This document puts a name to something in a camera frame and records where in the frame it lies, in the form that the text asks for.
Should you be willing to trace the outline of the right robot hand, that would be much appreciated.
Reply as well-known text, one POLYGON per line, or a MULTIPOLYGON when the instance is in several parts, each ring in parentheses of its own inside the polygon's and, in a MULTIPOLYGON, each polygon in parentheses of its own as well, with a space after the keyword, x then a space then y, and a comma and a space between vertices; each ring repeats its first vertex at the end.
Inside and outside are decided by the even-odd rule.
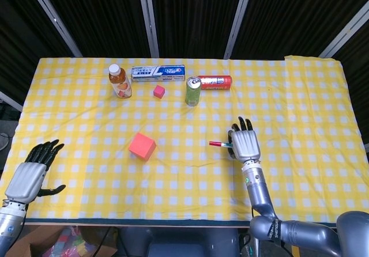
POLYGON ((239 123, 233 123, 231 130, 228 131, 228 142, 231 144, 228 148, 230 157, 242 163, 250 160, 259 161, 261 151, 251 121, 241 116, 238 120, 239 123))

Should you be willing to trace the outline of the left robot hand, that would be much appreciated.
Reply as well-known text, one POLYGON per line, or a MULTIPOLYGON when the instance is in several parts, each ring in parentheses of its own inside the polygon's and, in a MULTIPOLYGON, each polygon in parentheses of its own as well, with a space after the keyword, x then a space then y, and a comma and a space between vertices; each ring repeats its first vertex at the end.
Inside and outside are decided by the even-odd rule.
POLYGON ((52 196, 63 191, 66 188, 64 184, 56 188, 42 187, 52 162, 63 147, 64 144, 56 139, 32 148, 25 161, 17 167, 5 191, 7 200, 27 205, 37 197, 52 196))

